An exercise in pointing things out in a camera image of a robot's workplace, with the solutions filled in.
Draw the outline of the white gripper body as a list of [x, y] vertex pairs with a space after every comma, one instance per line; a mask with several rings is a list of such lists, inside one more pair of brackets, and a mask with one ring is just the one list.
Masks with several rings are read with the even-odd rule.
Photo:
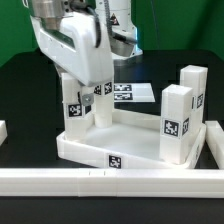
[[101, 42], [95, 47], [96, 31], [92, 16], [74, 12], [61, 20], [59, 32], [73, 41], [73, 46], [47, 32], [41, 20], [31, 17], [40, 50], [73, 75], [83, 85], [93, 87], [110, 81], [114, 65], [106, 26], [101, 23]]

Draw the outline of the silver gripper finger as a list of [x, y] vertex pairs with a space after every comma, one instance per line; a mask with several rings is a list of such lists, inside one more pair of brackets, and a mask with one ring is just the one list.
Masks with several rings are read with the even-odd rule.
[[81, 86], [79, 90], [79, 99], [83, 106], [91, 106], [94, 102], [94, 88]]

